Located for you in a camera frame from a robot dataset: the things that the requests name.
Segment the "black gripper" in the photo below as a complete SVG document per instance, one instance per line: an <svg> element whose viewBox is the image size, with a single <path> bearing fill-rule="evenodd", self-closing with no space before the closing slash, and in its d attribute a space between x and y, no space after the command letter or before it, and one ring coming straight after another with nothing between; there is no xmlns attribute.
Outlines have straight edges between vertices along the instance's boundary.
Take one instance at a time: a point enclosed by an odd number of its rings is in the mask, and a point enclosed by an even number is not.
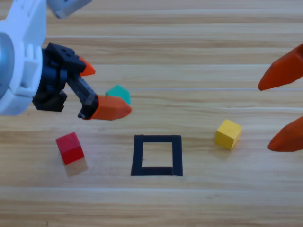
<svg viewBox="0 0 303 227"><path fill-rule="evenodd" d="M82 78L96 73L94 67L71 48L49 43L42 49L43 67L40 84L33 104L37 110L61 112L68 84L80 99L78 117L84 120L114 121L128 116L132 108L122 98L100 96Z"/></svg>

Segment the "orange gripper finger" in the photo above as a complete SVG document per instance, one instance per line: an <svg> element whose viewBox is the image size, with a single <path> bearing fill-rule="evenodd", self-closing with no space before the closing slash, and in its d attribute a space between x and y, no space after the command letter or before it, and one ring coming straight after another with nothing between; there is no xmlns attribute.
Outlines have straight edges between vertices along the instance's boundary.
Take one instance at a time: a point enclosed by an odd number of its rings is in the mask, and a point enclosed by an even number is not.
<svg viewBox="0 0 303 227"><path fill-rule="evenodd" d="M289 123L275 135L267 147L276 152L295 152L303 149L303 118Z"/></svg>
<svg viewBox="0 0 303 227"><path fill-rule="evenodd" d="M261 78L258 89L262 91L291 84L302 76L303 44L273 62Z"/></svg>

